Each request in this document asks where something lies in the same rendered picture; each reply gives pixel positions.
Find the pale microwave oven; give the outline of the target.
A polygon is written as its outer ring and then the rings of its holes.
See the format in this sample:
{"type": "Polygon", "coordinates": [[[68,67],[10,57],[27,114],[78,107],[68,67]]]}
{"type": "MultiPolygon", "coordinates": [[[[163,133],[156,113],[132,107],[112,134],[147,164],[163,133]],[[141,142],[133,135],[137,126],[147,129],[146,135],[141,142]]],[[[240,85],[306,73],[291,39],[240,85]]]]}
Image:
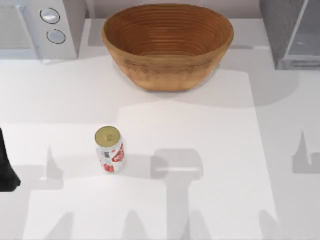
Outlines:
{"type": "Polygon", "coordinates": [[[74,60],[78,58],[85,20],[86,0],[0,0],[0,60],[74,60]],[[40,18],[40,10],[54,8],[56,24],[40,18]],[[61,30],[62,44],[48,41],[46,32],[61,30]]]}

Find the brown woven basket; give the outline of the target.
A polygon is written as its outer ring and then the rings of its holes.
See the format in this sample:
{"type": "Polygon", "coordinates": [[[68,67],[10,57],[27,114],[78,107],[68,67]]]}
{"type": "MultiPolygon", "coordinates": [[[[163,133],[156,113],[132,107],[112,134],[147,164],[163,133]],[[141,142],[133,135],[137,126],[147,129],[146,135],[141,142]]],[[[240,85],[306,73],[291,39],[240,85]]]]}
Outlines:
{"type": "Polygon", "coordinates": [[[209,8],[142,4],[102,25],[102,41],[122,73],[150,92],[184,92],[218,66],[234,39],[232,23],[209,8]]]}

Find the red and white can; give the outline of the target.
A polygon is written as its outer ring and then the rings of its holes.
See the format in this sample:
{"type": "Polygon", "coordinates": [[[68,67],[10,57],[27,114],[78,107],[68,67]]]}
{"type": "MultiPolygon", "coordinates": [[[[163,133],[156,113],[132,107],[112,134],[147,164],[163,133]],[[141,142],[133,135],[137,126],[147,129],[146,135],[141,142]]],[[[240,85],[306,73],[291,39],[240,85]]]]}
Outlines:
{"type": "Polygon", "coordinates": [[[125,164],[124,143],[114,126],[102,126],[95,135],[96,153],[102,169],[107,173],[119,172],[125,164]]]}

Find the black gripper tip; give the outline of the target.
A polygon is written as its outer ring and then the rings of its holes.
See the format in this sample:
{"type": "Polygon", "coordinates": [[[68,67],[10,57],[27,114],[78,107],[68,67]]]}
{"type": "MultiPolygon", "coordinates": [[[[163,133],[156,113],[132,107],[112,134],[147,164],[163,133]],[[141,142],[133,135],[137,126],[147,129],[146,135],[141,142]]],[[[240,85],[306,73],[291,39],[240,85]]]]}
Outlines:
{"type": "Polygon", "coordinates": [[[21,185],[21,180],[9,161],[4,136],[0,128],[0,193],[13,192],[21,185]]]}

